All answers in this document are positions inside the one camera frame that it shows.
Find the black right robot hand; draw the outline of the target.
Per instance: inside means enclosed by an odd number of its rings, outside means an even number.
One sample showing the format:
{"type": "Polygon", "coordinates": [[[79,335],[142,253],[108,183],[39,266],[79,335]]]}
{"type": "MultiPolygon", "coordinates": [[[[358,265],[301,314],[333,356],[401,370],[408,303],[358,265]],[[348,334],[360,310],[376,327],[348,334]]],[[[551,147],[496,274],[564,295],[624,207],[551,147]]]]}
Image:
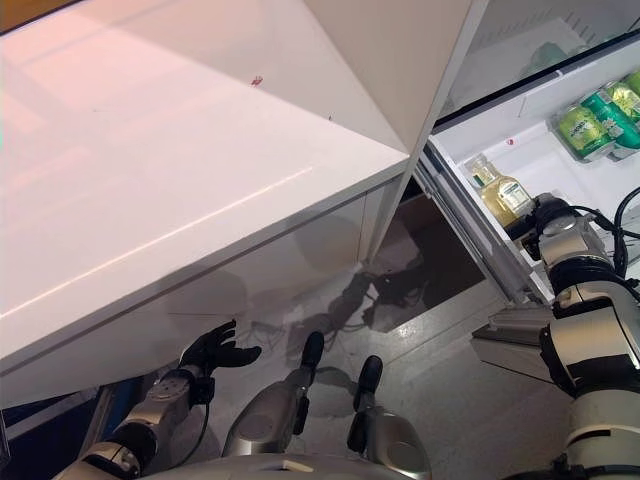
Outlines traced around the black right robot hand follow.
{"type": "Polygon", "coordinates": [[[512,241],[521,243],[532,259],[539,260],[539,238],[544,228],[569,214],[570,208],[565,200],[551,193],[543,193],[533,199],[531,212],[509,223],[505,231],[512,241]]]}

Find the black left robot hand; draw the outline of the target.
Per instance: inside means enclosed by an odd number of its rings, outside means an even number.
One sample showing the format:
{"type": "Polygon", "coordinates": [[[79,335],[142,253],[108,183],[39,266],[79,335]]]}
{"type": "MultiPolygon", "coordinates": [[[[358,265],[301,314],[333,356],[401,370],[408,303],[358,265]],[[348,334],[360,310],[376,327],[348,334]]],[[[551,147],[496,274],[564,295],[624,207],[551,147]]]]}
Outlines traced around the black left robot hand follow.
{"type": "Polygon", "coordinates": [[[240,368],[252,364],[260,357],[262,348],[238,347],[235,334],[235,320],[202,334],[183,351],[178,367],[193,367],[202,375],[210,376],[217,368],[240,368]]]}

